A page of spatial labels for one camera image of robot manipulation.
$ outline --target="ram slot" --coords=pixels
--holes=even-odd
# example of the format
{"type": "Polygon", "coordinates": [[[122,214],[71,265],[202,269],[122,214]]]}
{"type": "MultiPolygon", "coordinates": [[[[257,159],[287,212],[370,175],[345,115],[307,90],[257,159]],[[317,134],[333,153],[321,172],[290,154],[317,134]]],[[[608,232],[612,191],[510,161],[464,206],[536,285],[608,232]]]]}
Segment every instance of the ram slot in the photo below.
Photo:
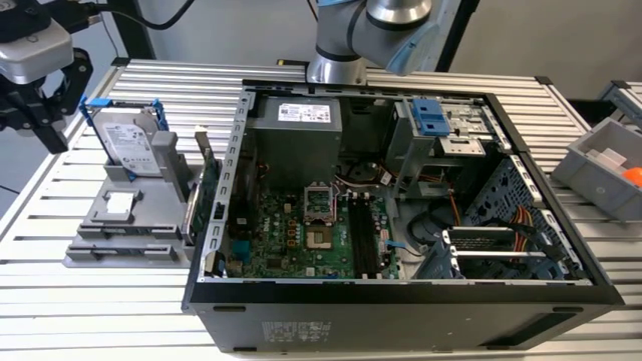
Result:
{"type": "Polygon", "coordinates": [[[374,243],[374,221],[367,199],[350,200],[349,218],[355,277],[375,278],[379,272],[378,251],[374,243]]]}

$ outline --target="barcode label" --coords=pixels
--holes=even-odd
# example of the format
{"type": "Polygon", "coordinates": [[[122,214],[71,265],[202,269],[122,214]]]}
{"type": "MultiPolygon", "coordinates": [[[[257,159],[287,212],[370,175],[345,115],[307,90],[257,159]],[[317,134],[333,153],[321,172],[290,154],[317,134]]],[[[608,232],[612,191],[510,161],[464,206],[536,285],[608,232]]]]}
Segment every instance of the barcode label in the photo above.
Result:
{"type": "Polygon", "coordinates": [[[282,104],[281,122],[331,123],[330,105],[282,104]]]}

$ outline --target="metal rail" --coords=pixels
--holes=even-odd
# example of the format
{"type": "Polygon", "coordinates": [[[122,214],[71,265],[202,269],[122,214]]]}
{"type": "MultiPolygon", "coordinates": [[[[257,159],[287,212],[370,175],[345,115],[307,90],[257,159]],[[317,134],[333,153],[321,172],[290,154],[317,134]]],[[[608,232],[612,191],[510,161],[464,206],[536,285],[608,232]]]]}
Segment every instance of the metal rail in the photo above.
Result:
{"type": "MultiPolygon", "coordinates": [[[[201,161],[194,126],[209,127],[225,154],[241,80],[303,81],[303,68],[133,61],[113,68],[95,96],[163,99],[179,150],[201,161]]],[[[588,125],[553,86],[533,77],[417,73],[399,78],[370,70],[374,86],[490,92],[553,171],[588,125]]],[[[632,84],[642,94],[642,83],[632,84]]],[[[68,269],[59,263],[100,184],[106,160],[91,129],[76,118],[71,151],[50,156],[0,221],[0,359],[175,360],[219,353],[198,317],[183,315],[183,269],[68,269]]],[[[484,353],[486,359],[610,361],[642,358],[642,224],[614,222],[573,191],[552,182],[576,226],[602,261],[628,306],[528,352],[484,353]]],[[[310,359],[474,359],[480,353],[298,354],[310,359]]],[[[273,358],[291,356],[274,355],[273,358]]]]}

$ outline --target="sticker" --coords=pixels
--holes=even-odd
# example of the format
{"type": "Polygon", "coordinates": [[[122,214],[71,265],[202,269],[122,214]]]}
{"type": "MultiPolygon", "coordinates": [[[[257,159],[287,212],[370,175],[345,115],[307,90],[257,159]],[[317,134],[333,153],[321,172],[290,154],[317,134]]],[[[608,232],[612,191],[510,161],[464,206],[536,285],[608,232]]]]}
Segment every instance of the sticker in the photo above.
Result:
{"type": "Polygon", "coordinates": [[[267,342],[327,342],[333,323],[265,321],[262,326],[267,342]]]}
{"type": "Polygon", "coordinates": [[[330,123],[330,105],[282,104],[281,122],[330,123]]]}
{"type": "Polygon", "coordinates": [[[107,200],[107,212],[111,214],[125,214],[131,211],[134,203],[134,193],[110,192],[107,200]]]}
{"type": "Polygon", "coordinates": [[[393,175],[387,171],[385,171],[382,175],[382,184],[387,186],[390,184],[390,181],[393,180],[393,175]]]}
{"type": "Polygon", "coordinates": [[[103,128],[123,167],[137,175],[161,175],[145,130],[135,124],[119,123],[106,123],[103,128]]]}

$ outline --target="motherboard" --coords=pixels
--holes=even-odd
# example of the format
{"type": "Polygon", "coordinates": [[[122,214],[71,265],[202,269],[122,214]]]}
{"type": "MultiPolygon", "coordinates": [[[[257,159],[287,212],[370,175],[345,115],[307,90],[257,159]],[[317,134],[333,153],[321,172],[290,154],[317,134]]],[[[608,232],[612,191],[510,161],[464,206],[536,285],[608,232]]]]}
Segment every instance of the motherboard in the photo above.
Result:
{"type": "Polygon", "coordinates": [[[399,278],[383,199],[329,190],[313,185],[261,195],[253,239],[233,242],[231,277],[399,278]]]}

